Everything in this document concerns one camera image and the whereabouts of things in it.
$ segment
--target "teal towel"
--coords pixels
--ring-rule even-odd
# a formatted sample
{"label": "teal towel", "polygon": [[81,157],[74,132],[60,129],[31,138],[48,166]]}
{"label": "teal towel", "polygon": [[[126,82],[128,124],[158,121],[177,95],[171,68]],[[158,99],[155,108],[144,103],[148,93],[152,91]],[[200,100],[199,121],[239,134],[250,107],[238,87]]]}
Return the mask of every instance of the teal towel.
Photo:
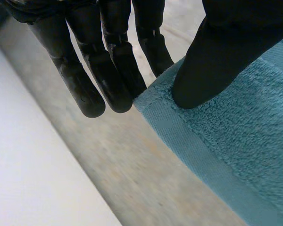
{"label": "teal towel", "polygon": [[283,40],[191,110],[171,97],[182,61],[135,100],[136,108],[246,223],[283,226]]}

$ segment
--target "robotic hand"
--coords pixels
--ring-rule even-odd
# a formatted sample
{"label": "robotic hand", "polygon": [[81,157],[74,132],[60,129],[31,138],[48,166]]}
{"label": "robotic hand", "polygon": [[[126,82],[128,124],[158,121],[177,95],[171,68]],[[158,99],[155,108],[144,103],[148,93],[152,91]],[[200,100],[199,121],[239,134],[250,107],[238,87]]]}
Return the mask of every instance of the robotic hand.
{"label": "robotic hand", "polygon": [[[128,42],[130,0],[0,0],[28,23],[87,117],[105,103],[83,70],[66,21],[111,108],[130,109],[146,86]],[[165,0],[133,0],[138,39],[156,76],[173,64],[160,34]],[[283,39],[283,0],[203,0],[207,16],[172,90],[175,102],[194,108],[222,92],[236,76]],[[101,24],[108,52],[101,41]]]}
{"label": "robotic hand", "polygon": [[[128,41],[131,0],[0,0],[11,15],[28,23],[48,51],[82,113],[102,115],[105,102],[84,71],[67,22],[103,96],[117,113],[128,111],[146,85]],[[160,34],[165,0],[133,0],[138,40],[156,76],[173,64]],[[108,51],[102,42],[104,38]]]}

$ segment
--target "concrete floor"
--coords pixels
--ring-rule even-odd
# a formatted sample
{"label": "concrete floor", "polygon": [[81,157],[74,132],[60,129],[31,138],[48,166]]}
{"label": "concrete floor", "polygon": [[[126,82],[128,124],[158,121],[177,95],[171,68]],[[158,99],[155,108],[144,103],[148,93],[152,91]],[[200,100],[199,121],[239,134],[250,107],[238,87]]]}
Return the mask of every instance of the concrete floor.
{"label": "concrete floor", "polygon": [[[166,0],[161,31],[175,61],[185,55],[203,17],[201,0]],[[129,39],[149,85],[155,77],[138,45],[133,16],[129,25]],[[124,226],[245,225],[175,157],[134,108],[117,114],[107,107],[97,119],[84,117],[25,24],[10,19],[0,31],[0,46]]]}

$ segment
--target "black finger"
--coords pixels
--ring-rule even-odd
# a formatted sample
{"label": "black finger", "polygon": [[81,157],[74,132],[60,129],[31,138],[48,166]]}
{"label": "black finger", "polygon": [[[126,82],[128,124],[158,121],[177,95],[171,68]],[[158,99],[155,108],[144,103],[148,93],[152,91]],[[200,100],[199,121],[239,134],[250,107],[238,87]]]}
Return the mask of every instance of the black finger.
{"label": "black finger", "polygon": [[173,86],[183,108],[195,108],[228,87],[261,54],[283,39],[283,26],[244,31],[220,29],[205,19],[191,44]]}
{"label": "black finger", "polygon": [[104,37],[111,59],[127,86],[131,97],[138,97],[147,87],[128,41],[130,0],[100,0]]}
{"label": "black finger", "polygon": [[133,100],[102,42],[99,6],[94,1],[69,9],[66,19],[108,104],[117,113],[128,111]]}
{"label": "black finger", "polygon": [[138,41],[156,77],[174,64],[159,28],[165,0],[133,0]]}
{"label": "black finger", "polygon": [[82,113],[90,118],[103,114],[105,102],[79,62],[65,18],[50,16],[29,27],[48,51]]}

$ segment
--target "fingertip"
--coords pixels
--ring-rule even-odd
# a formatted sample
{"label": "fingertip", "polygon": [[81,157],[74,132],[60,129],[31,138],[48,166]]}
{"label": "fingertip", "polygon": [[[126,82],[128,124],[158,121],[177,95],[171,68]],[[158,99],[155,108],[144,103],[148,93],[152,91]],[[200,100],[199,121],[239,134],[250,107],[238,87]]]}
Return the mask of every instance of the fingertip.
{"label": "fingertip", "polygon": [[95,105],[81,101],[81,103],[78,103],[78,105],[83,115],[91,119],[100,117],[106,110],[104,100],[97,102]]}

